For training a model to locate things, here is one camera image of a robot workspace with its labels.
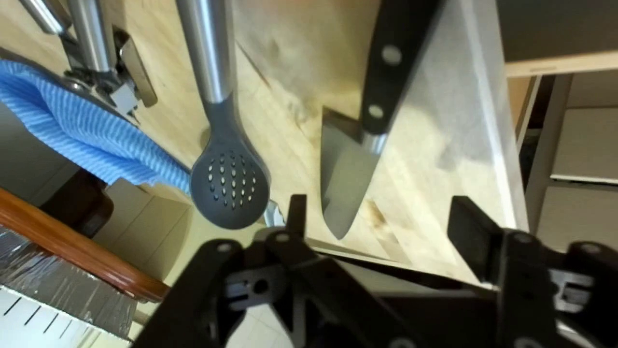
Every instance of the kitchen knife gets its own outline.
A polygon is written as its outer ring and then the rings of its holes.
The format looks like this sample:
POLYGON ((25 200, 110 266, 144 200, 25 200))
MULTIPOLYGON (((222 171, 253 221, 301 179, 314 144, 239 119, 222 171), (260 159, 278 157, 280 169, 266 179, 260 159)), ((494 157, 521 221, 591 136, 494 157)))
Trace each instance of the kitchen knife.
POLYGON ((359 122, 330 109, 322 113, 322 215, 339 240, 363 204, 440 3, 382 0, 368 49, 359 122))

